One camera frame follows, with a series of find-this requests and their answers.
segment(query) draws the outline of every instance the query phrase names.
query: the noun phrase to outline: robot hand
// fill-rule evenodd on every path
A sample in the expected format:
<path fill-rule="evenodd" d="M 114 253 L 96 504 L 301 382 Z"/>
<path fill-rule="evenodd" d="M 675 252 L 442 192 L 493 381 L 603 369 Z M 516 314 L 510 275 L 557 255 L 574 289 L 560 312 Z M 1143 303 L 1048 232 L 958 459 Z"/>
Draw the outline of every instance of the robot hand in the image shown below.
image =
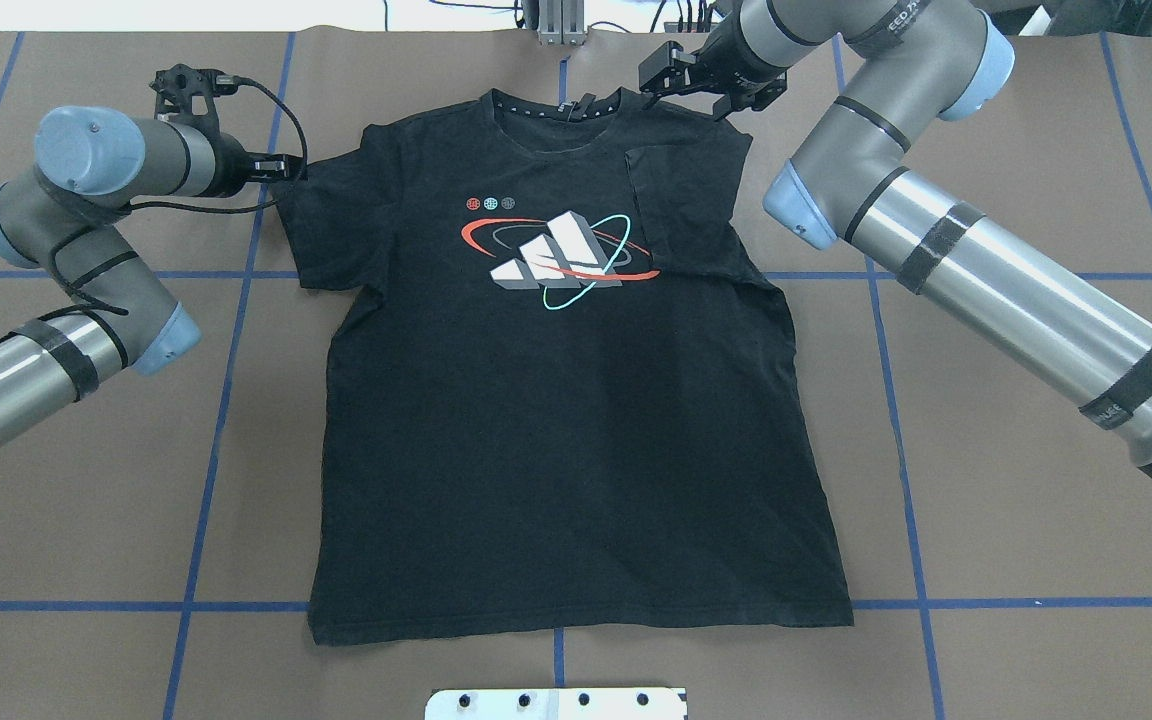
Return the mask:
<path fill-rule="evenodd" d="M 1009 77 L 1014 53 L 988 15 L 968 0 L 745 0 L 695 55 L 670 43 L 644 60 L 641 90 L 718 92 L 718 118 L 763 109 L 778 74 L 836 33 L 865 63 L 763 207 L 945 306 L 1126 439 L 1152 478 L 1152 324 L 902 165 L 932 120 L 968 118 Z"/>
<path fill-rule="evenodd" d="M 0 340 L 0 446 L 90 395 L 124 367 L 151 376 L 200 340 L 184 308 L 113 225 L 137 209 L 247 213 L 142 195 L 229 197 L 248 182 L 296 181 L 305 160 L 253 154 L 220 132 L 215 97 L 259 82 L 177 65 L 156 75 L 157 119 L 109 108 L 55 108 L 35 136 L 36 166 L 0 187 L 0 258 L 44 266 L 76 305 L 20 325 Z M 192 111 L 196 97 L 205 111 Z"/>

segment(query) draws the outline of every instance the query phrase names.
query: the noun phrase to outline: shirt logo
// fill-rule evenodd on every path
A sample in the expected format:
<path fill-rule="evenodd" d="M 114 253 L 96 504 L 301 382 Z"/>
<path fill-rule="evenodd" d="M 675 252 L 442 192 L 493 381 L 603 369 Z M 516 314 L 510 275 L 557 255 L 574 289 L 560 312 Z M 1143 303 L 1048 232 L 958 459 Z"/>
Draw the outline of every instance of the shirt logo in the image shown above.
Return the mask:
<path fill-rule="evenodd" d="M 596 228 L 607 225 L 616 234 Z M 544 228 L 546 232 L 538 233 Z M 581 214 L 567 211 L 552 220 L 530 218 L 486 218 L 461 228 L 461 237 L 473 250 L 497 258 L 486 245 L 516 252 L 497 265 L 490 276 L 505 290 L 539 290 L 547 310 L 563 310 L 596 287 L 620 287 L 624 282 L 647 281 L 660 274 L 649 270 L 649 251 L 630 242 L 632 223 L 627 215 L 608 215 L 590 223 Z M 479 234 L 483 243 L 475 234 Z M 644 272 L 622 272 L 628 265 L 643 265 Z M 560 291 L 573 293 L 559 300 Z"/>

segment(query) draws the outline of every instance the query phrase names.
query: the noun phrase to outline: black t-shirt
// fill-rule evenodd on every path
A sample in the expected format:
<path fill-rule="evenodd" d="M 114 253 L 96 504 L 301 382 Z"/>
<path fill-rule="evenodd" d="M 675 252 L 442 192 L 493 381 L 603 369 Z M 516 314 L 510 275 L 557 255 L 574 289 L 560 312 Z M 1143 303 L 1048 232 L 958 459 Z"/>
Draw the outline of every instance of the black t-shirt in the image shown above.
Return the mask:
<path fill-rule="evenodd" d="M 370 126 L 279 206 L 328 355 L 314 642 L 847 626 L 749 137 L 620 90 Z"/>

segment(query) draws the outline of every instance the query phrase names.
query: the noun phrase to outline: black shirt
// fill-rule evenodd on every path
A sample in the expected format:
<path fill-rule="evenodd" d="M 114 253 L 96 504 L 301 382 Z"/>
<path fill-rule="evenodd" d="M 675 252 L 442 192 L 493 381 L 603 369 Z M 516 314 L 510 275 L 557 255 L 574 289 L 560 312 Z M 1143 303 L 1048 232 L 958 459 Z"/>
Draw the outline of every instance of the black shirt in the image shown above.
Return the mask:
<path fill-rule="evenodd" d="M 370 126 L 279 206 L 332 341 L 310 624 L 846 626 L 782 293 L 728 220 L 749 137 L 620 90 Z"/>

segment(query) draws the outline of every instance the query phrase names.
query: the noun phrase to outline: robotic arm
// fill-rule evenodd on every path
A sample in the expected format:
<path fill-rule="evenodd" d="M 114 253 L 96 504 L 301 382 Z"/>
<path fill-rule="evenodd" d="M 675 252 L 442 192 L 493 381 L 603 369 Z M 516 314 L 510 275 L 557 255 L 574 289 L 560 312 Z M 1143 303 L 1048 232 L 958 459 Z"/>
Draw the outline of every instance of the robotic arm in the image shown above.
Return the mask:
<path fill-rule="evenodd" d="M 0 258 L 44 266 L 76 305 L 20 325 L 0 340 L 0 446 L 91 395 L 119 370 L 151 376 L 200 340 L 184 308 L 114 229 L 141 195 L 229 197 L 248 182 L 303 177 L 302 158 L 253 154 L 220 132 L 215 97 L 259 88 L 219 70 L 177 65 L 156 75 L 157 119 L 118 109 L 53 109 L 35 136 L 36 166 L 0 187 Z M 194 111 L 202 98 L 206 109 Z M 301 137 L 305 135 L 288 111 Z"/>
<path fill-rule="evenodd" d="M 1152 478 L 1152 324 L 901 164 L 933 119 L 1006 83 L 1011 46 L 967 0 L 745 0 L 695 54 L 641 65 L 653 100 L 707 91 L 714 115 L 764 109 L 833 35 L 864 58 L 763 206 L 818 249 L 838 237 L 1002 348 L 1128 444 Z"/>

